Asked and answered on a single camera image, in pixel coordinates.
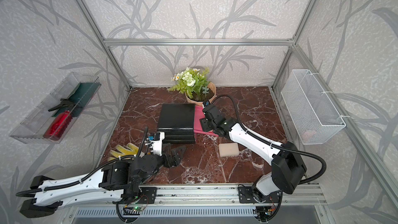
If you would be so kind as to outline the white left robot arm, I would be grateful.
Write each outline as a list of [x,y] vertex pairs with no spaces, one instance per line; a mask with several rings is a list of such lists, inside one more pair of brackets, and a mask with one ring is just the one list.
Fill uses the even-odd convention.
[[43,175],[34,177],[29,190],[16,193],[25,198],[20,213],[26,218],[50,216],[68,206],[112,202],[116,205],[148,204],[155,190],[141,189],[141,185],[156,176],[162,168],[180,165],[186,151],[184,146],[163,148],[163,132],[144,137],[136,154],[119,154],[93,171],[65,179],[52,179]]

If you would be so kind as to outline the orange white sponge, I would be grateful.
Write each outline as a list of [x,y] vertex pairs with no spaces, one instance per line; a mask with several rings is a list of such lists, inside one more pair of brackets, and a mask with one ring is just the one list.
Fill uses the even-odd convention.
[[239,155],[239,147],[237,143],[219,144],[220,157],[234,157]]

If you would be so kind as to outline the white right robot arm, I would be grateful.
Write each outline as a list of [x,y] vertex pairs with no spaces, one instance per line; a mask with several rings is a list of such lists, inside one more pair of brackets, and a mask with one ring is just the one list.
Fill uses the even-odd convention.
[[[298,185],[310,183],[326,172],[326,161],[320,156],[300,151],[291,142],[281,143],[268,139],[246,127],[239,117],[234,99],[228,94],[222,94],[215,100],[221,97],[232,101],[236,117],[226,117],[214,102],[206,101],[203,103],[204,118],[201,119],[201,125],[205,131],[212,131],[220,137],[245,146],[271,166],[271,172],[259,177],[251,187],[255,201],[263,203],[276,192],[291,195]],[[303,177],[307,167],[302,157],[315,159],[321,164],[320,170],[306,179]]]

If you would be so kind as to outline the black mini drawer cabinet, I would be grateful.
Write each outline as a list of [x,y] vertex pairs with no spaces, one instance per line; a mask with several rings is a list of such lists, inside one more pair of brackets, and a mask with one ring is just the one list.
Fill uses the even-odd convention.
[[163,143],[195,144],[194,112],[194,104],[163,104],[157,125]]

